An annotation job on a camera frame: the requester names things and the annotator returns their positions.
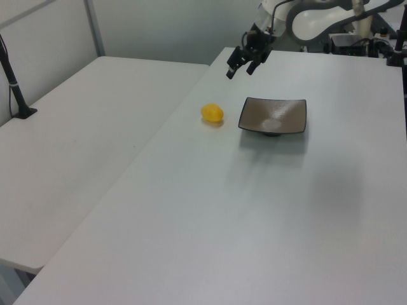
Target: dark square plate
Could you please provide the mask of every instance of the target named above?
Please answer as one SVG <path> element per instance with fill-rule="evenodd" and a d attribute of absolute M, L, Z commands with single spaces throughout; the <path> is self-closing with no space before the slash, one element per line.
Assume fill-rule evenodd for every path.
<path fill-rule="evenodd" d="M 265 100 L 248 97 L 238 126 L 251 132 L 277 136 L 302 133 L 306 125 L 306 100 Z"/>

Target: white table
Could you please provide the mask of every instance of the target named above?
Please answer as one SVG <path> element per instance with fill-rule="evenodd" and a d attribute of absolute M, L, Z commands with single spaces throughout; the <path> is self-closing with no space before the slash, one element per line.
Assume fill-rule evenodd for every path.
<path fill-rule="evenodd" d="M 0 128 L 0 263 L 37 273 L 207 70 L 101 57 Z"/>
<path fill-rule="evenodd" d="M 400 29 L 401 19 L 403 19 L 404 6 L 396 6 L 390 8 L 383 13 L 379 13 L 380 16 L 396 31 Z"/>
<path fill-rule="evenodd" d="M 273 51 L 230 81 L 231 51 L 16 305 L 407 304 L 401 70 Z M 307 99 L 307 131 L 238 129 L 247 96 Z M 223 126 L 201 121 L 208 102 Z"/>

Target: wall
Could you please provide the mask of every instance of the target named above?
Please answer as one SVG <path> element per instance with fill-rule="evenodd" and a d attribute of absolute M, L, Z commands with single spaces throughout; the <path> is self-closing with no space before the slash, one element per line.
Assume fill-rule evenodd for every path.
<path fill-rule="evenodd" d="M 83 0 L 56 0 L 0 33 L 29 105 L 97 57 Z M 0 126 L 9 119 L 8 82 L 0 69 Z"/>
<path fill-rule="evenodd" d="M 106 55 L 211 64 L 235 47 L 261 0 L 89 0 Z"/>

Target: yellow lemon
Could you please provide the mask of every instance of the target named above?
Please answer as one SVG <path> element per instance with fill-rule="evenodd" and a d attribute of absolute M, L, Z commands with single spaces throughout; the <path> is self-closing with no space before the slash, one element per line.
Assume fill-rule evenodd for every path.
<path fill-rule="evenodd" d="M 202 117 L 209 122 L 218 123 L 223 119 L 223 111 L 216 104 L 207 104 L 201 109 Z"/>

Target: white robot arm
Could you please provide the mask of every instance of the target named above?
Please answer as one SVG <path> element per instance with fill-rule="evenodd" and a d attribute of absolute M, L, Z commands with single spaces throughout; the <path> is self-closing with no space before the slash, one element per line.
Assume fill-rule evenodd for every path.
<path fill-rule="evenodd" d="M 297 43 L 307 45 L 330 33 L 333 27 L 365 19 L 400 5 L 404 0 L 263 0 L 249 32 L 229 58 L 227 76 L 251 62 L 247 72 L 266 62 L 273 42 L 286 31 Z"/>

